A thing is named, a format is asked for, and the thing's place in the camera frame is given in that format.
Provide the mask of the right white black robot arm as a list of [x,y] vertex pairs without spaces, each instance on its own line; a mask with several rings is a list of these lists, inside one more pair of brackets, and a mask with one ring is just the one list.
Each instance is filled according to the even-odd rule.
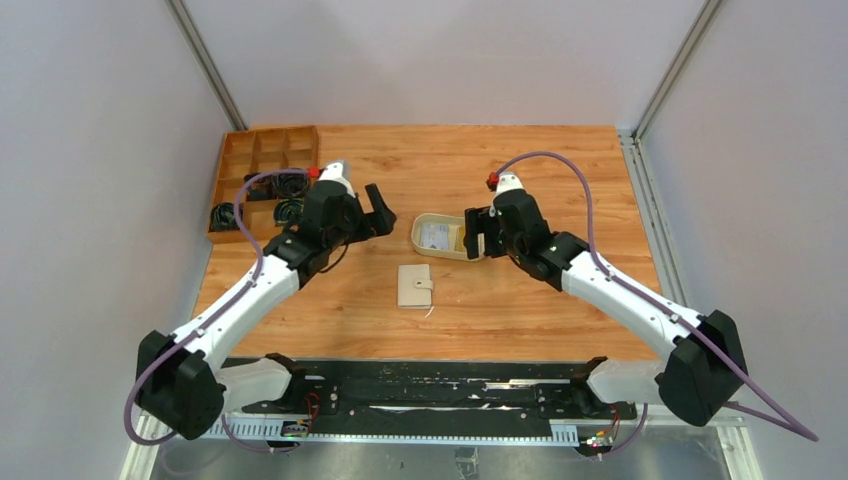
[[464,212],[471,259],[508,257],[530,277],[579,298],[641,338],[662,360],[640,386],[604,381],[612,364],[593,368],[587,384],[604,403],[663,403],[680,420],[704,426],[731,400],[747,370],[736,322],[676,304],[615,269],[589,243],[550,229],[533,196],[518,188],[489,207]]

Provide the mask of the beige oval plastic tray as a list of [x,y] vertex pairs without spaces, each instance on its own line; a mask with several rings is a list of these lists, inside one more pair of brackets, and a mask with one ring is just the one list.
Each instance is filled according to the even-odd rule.
[[471,258],[464,245],[466,221],[463,216],[435,213],[418,215],[412,224],[410,240],[413,250],[422,256],[457,261],[478,262],[483,259],[483,235],[478,235],[479,256]]

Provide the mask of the beige leather card holder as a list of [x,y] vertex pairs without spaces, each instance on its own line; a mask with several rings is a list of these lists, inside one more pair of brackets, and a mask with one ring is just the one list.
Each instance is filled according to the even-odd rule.
[[429,309],[433,306],[434,283],[428,264],[400,265],[397,275],[397,306]]

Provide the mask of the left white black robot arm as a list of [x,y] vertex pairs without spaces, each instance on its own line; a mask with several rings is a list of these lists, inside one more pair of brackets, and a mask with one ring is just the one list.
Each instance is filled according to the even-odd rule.
[[170,334],[139,343],[136,380],[125,406],[139,407],[170,428],[165,437],[194,440],[242,406],[288,397],[295,365],[269,354],[236,367],[223,364],[241,340],[279,304],[330,268],[337,249],[387,236],[397,220],[379,187],[365,187],[371,211],[340,180],[318,180],[303,212],[262,248],[248,272],[209,309]]

